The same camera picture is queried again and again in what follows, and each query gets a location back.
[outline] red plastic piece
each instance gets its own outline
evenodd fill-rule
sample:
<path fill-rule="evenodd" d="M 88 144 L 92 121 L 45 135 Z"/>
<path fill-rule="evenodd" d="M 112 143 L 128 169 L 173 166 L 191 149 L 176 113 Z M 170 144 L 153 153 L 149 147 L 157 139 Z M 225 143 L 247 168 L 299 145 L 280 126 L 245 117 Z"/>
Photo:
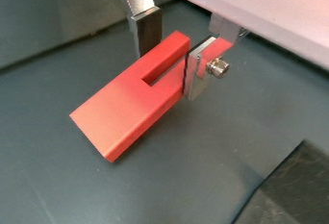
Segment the red plastic piece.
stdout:
<path fill-rule="evenodd" d="M 189 42 L 175 32 L 70 115 L 110 162 L 183 98 L 184 61 L 162 74 L 188 52 Z"/>

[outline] white panel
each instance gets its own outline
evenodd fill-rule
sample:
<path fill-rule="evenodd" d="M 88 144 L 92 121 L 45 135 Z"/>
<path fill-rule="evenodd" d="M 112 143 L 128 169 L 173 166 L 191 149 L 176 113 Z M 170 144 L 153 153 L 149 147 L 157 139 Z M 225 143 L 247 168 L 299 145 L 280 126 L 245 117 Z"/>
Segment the white panel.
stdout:
<path fill-rule="evenodd" d="M 329 69 L 329 0 L 189 0 Z"/>

